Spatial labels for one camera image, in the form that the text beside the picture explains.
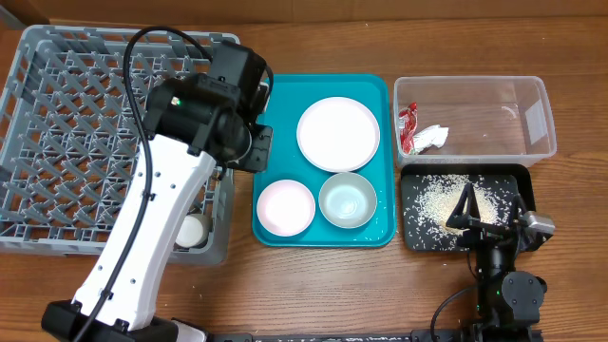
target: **white plate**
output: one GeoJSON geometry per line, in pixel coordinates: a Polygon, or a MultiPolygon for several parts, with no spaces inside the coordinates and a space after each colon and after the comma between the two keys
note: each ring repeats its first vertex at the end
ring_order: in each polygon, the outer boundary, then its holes
{"type": "Polygon", "coordinates": [[[378,149],[380,127],[361,103],[332,97],[308,107],[297,124],[297,145],[314,166],[348,172],[368,163],[378,149]]]}

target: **gray dish rack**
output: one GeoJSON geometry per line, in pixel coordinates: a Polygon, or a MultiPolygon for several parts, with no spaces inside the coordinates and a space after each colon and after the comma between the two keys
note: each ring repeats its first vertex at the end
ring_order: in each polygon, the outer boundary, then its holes
{"type": "MultiPolygon", "coordinates": [[[[32,26],[21,37],[0,98],[0,252],[98,255],[137,162],[138,137],[124,96],[123,52],[135,29],[32,26]]],[[[187,32],[210,53],[227,33],[187,32]]],[[[209,61],[168,32],[147,34],[131,58],[144,113],[168,77],[205,72],[209,61]]],[[[233,172],[216,173],[191,212],[213,220],[207,243],[175,248],[170,262],[217,264],[225,256],[233,172]]]]}

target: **plastic container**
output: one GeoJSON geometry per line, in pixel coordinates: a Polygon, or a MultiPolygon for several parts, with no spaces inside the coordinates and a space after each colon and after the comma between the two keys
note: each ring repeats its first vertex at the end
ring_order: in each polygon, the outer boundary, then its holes
{"type": "Polygon", "coordinates": [[[402,77],[395,82],[393,124],[418,104],[419,132],[449,127],[446,144],[406,155],[398,140],[396,163],[518,163],[526,167],[557,151],[551,105],[534,76],[402,77]]]}
{"type": "MultiPolygon", "coordinates": [[[[0,98],[0,252],[102,252],[135,170],[138,137],[122,63],[136,32],[58,26],[23,32],[0,98]]],[[[209,52],[222,40],[238,43],[228,33],[188,34],[209,52]]],[[[209,61],[159,31],[135,46],[131,65],[134,94],[145,107],[153,86],[203,72],[209,61]]],[[[225,258],[234,191],[231,170],[205,184],[192,210],[213,221],[209,237],[204,245],[175,249],[170,262],[225,258]]]]}

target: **wooden table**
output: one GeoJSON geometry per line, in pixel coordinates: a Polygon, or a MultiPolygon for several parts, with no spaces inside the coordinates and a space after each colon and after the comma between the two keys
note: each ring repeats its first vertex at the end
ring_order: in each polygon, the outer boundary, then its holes
{"type": "MultiPolygon", "coordinates": [[[[608,19],[547,18],[187,27],[229,31],[275,73],[361,72],[392,88],[414,75],[537,75],[546,85],[558,154],[530,172],[537,207],[558,231],[518,268],[549,285],[547,341],[608,339],[608,19]]],[[[19,32],[4,32],[2,79],[19,32]]],[[[211,332],[398,333],[428,327],[437,306],[473,282],[465,256],[416,254],[403,230],[381,249],[268,248],[251,230],[252,177],[237,174],[229,254],[218,267],[170,265],[157,315],[211,332]]],[[[1,255],[0,340],[41,341],[49,301],[72,298],[95,262],[1,255]]],[[[471,317],[471,295],[440,327],[471,317]]]]}

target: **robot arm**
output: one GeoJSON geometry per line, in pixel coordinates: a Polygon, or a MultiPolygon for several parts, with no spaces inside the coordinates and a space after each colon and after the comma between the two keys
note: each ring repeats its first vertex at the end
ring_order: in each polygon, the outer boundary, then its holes
{"type": "MultiPolygon", "coordinates": [[[[207,153],[195,157],[188,154],[187,149],[187,144],[161,135],[150,141],[152,160],[157,161],[153,199],[143,217],[141,233],[112,289],[113,295],[97,315],[97,320],[109,326],[120,319],[128,324],[129,331],[134,331],[148,326],[154,316],[162,272],[173,251],[181,222],[216,166],[216,161],[207,153]]],[[[110,239],[74,296],[73,302],[82,305],[82,314],[91,314],[133,227],[142,200],[143,158],[141,155],[110,239]]]]}
{"type": "MultiPolygon", "coordinates": [[[[159,29],[181,35],[212,60],[185,33],[153,27],[141,30],[129,42],[124,54],[126,66],[137,39],[159,29]]],[[[273,136],[271,127],[256,124],[273,84],[266,62],[249,48],[228,42],[216,47],[213,60],[207,74],[169,79],[153,88],[142,122],[134,110],[142,135],[140,151],[144,153],[140,153],[110,239],[85,283],[73,300],[47,306],[42,327],[56,338],[205,341],[206,334],[200,329],[154,317],[162,272],[186,211],[216,164],[222,171],[226,167],[263,171],[273,136]],[[262,83],[264,71],[270,79],[268,85],[262,83]],[[152,170],[149,161],[154,163],[152,170]],[[151,187],[146,191],[145,179],[152,173],[151,187]],[[139,226],[137,216],[141,218],[139,226]],[[113,273],[118,275],[115,281],[113,273]]],[[[123,74],[129,74],[128,67],[123,74]]],[[[131,107],[136,107],[131,87],[126,85],[131,107]]]]}
{"type": "MultiPolygon", "coordinates": [[[[551,218],[528,211],[520,195],[513,198],[505,226],[481,221],[475,191],[471,183],[447,220],[447,226],[465,229],[457,244],[475,251],[477,280],[475,286],[466,288],[449,298],[478,289],[477,311],[480,319],[467,321],[461,330],[459,341],[526,341],[537,342],[531,326],[541,319],[540,307],[547,286],[542,278],[527,272],[516,271],[515,260],[520,252],[536,251],[555,233],[551,218]]],[[[431,321],[430,335],[434,331],[438,312],[431,321]]]]}

